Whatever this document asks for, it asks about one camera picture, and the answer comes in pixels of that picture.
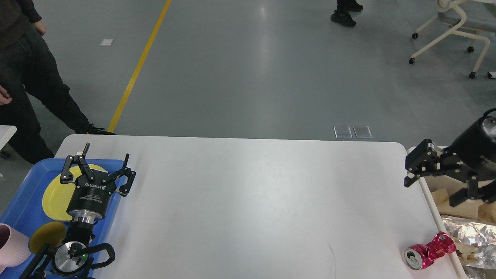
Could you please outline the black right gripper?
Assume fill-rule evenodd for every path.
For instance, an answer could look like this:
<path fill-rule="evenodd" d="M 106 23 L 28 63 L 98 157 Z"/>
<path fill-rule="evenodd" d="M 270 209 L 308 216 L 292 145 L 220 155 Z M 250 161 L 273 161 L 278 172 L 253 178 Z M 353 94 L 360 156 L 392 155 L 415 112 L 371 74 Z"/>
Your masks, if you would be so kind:
<path fill-rule="evenodd" d="M 467 200 L 482 200 L 486 204 L 496 200 L 496 120 L 482 116 L 468 127 L 447 148 L 439 148 L 431 139 L 424 139 L 407 154 L 404 186 L 410 187 L 420 177 L 448 176 L 466 182 L 467 187 L 449 197 L 449 205 L 456 207 Z M 492 180 L 479 187 L 479 181 Z"/>

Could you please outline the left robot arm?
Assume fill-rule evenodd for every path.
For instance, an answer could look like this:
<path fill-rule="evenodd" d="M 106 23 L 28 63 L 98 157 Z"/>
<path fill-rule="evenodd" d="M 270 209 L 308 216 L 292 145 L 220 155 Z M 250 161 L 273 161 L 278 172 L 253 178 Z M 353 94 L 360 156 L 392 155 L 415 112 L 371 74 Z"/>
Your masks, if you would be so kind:
<path fill-rule="evenodd" d="M 92 169 L 86 162 L 89 146 L 87 143 L 80 155 L 67 156 L 62 168 L 60 183 L 75 185 L 67 207 L 71 220 L 64 238 L 54 243 L 44 241 L 40 249 L 32 249 L 35 256 L 20 278 L 44 279 L 46 268 L 51 266 L 58 276 L 87 279 L 91 270 L 104 268 L 115 260 L 110 244 L 90 245 L 93 230 L 106 217 L 113 194 L 129 194 L 136 173 L 127 165 L 129 154 L 122 168 L 113 173 Z"/>

